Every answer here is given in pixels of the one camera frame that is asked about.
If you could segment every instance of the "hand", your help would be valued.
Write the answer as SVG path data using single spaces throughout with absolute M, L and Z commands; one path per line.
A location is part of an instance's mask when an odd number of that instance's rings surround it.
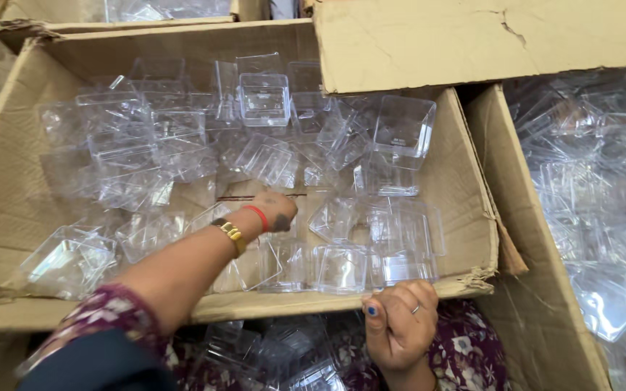
M 250 204 L 260 209 L 267 217 L 270 232 L 288 231 L 291 228 L 291 221 L 299 212 L 293 200 L 276 191 L 261 191 Z
M 436 333 L 438 301 L 425 280 L 398 282 L 364 300 L 369 354 L 384 376 L 402 378 L 405 372 L 429 369 L 422 358 Z

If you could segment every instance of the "red string bracelet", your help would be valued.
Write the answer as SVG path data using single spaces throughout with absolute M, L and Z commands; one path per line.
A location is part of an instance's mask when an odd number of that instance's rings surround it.
M 257 216 L 260 216 L 260 220 L 262 220 L 262 232 L 268 232 L 268 224 L 267 224 L 267 217 L 265 217 L 265 214 L 262 213 L 262 211 L 253 205 L 243 205 L 244 209 L 250 209 L 252 211 L 254 211 L 255 213 L 257 213 Z

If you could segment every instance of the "gold bangle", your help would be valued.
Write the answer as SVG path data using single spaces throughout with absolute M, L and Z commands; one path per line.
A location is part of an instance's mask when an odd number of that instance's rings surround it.
M 219 229 L 222 230 L 223 233 L 225 233 L 226 236 L 228 236 L 228 238 L 233 241 L 234 245 L 236 245 L 236 252 L 238 253 L 238 255 L 236 255 L 236 258 L 240 257 L 243 253 L 246 252 L 246 246 L 248 244 L 243 238 L 243 234 L 241 234 L 241 231 L 239 231 L 236 226 L 231 224 L 231 222 L 226 221 L 225 218 L 217 218 L 216 220 L 212 221 L 212 225 L 215 227 L 219 227 Z

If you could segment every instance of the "dark sleeve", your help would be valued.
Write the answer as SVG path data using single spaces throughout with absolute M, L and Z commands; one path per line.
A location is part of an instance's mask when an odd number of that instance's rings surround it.
M 17 389 L 169 391 L 176 383 L 151 352 L 113 329 L 84 335 L 52 353 Z

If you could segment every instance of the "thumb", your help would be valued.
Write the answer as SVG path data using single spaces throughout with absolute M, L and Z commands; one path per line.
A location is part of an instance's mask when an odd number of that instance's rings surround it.
M 390 354 L 388 338 L 388 318 L 385 308 L 375 298 L 364 300 L 366 315 L 366 345 L 372 357 Z

